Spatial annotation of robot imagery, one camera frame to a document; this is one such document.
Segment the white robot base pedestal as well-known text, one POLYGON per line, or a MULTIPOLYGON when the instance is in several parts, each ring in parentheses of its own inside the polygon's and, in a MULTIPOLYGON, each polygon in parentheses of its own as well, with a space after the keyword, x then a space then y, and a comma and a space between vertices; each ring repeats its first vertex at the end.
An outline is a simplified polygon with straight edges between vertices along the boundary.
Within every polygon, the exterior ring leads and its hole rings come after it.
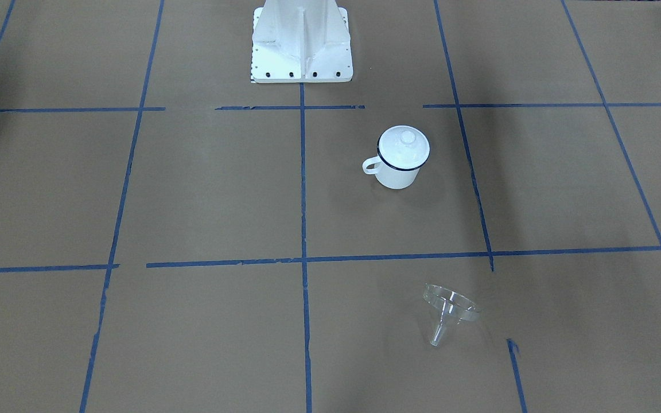
POLYGON ((349 16, 336 1, 266 1, 255 8, 252 82, 349 82, 353 76, 349 16))

